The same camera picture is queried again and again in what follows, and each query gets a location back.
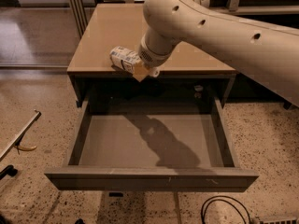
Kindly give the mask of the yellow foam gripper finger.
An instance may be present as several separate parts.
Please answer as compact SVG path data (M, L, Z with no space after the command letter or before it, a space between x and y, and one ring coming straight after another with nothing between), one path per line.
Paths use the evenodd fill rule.
M148 67L143 63L136 63L134 66L133 78L135 78L138 82L141 82L148 76L149 71Z

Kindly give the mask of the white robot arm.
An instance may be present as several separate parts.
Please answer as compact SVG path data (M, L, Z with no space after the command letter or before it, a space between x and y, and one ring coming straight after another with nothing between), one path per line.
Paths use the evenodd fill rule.
M299 106L298 30L216 12L209 0L145 0L143 16L138 54L148 68L186 42Z

